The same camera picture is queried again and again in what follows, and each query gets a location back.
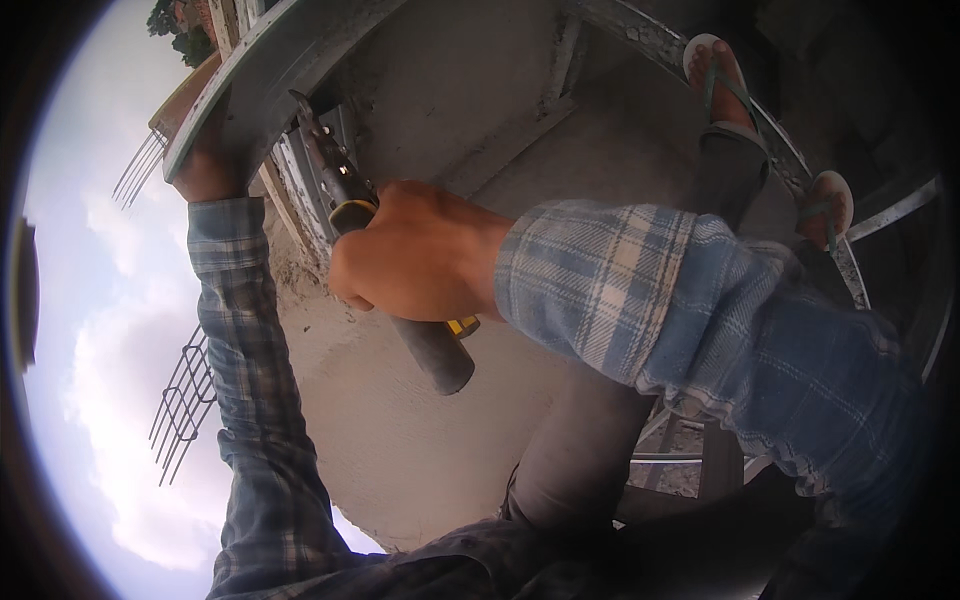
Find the tool handle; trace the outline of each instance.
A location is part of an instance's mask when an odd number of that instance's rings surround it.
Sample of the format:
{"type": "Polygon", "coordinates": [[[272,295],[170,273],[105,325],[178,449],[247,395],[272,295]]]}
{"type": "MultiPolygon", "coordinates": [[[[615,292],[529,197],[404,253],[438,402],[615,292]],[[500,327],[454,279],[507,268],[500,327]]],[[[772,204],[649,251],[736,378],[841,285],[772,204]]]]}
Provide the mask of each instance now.
{"type": "MultiPolygon", "coordinates": [[[[375,211],[376,207],[369,202],[350,201],[340,204],[330,214],[330,224],[344,235],[365,228],[375,211]]],[[[467,385],[475,369],[473,359],[446,323],[410,321],[400,317],[391,317],[390,320],[438,394],[449,396],[467,385]]]]}

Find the cloud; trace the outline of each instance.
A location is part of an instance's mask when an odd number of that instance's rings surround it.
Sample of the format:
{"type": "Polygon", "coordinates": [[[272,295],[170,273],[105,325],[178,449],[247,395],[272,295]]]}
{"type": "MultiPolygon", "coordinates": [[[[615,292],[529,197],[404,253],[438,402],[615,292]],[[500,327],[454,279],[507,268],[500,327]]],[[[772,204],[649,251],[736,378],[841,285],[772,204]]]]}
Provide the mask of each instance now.
{"type": "MultiPolygon", "coordinates": [[[[174,569],[209,569],[219,549],[230,473],[212,431],[190,448],[176,485],[157,487],[147,434],[160,392],[193,332],[187,291],[153,280],[93,314],[81,327],[65,397],[67,417],[85,428],[93,447],[93,485],[114,510],[114,541],[174,569]]],[[[211,419],[216,421],[215,412],[211,419]]]]}

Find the metal pipe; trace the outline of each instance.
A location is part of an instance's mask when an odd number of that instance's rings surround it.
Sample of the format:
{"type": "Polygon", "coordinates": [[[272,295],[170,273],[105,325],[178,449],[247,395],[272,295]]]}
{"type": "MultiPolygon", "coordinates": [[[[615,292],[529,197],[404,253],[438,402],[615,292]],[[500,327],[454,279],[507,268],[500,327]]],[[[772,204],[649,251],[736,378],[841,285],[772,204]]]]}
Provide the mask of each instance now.
{"type": "Polygon", "coordinates": [[[700,452],[635,452],[630,462],[634,465],[697,465],[704,462],[704,455],[700,452]]]}

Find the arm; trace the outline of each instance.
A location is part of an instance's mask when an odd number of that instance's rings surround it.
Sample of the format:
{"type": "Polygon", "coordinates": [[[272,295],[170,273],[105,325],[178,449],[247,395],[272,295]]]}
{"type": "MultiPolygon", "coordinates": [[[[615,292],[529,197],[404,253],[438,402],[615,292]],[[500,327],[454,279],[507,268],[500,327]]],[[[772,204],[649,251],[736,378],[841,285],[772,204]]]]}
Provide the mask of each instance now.
{"type": "Polygon", "coordinates": [[[823,304],[796,269],[786,248],[739,242],[717,217],[566,202],[513,226],[494,290],[529,337],[715,416],[798,477],[819,522],[768,593],[844,597],[913,491],[926,406],[886,324],[823,304]]]}
{"type": "Polygon", "coordinates": [[[287,586],[353,565],[333,527],[276,313],[263,200],[189,205],[187,246],[233,470],[210,598],[287,586]]]}

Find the brick wall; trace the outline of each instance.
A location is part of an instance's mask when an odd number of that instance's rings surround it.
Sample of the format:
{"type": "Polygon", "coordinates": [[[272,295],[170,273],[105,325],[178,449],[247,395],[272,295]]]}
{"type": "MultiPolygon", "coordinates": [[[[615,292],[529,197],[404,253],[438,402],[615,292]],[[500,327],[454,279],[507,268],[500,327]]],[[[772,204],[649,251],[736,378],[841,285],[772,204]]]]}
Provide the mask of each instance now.
{"type": "Polygon", "coordinates": [[[213,42],[213,45],[217,44],[217,34],[213,31],[213,15],[210,14],[210,3],[208,0],[190,0],[190,4],[193,5],[197,15],[200,18],[200,24],[204,28],[207,36],[210,38],[210,41],[213,42]]]}

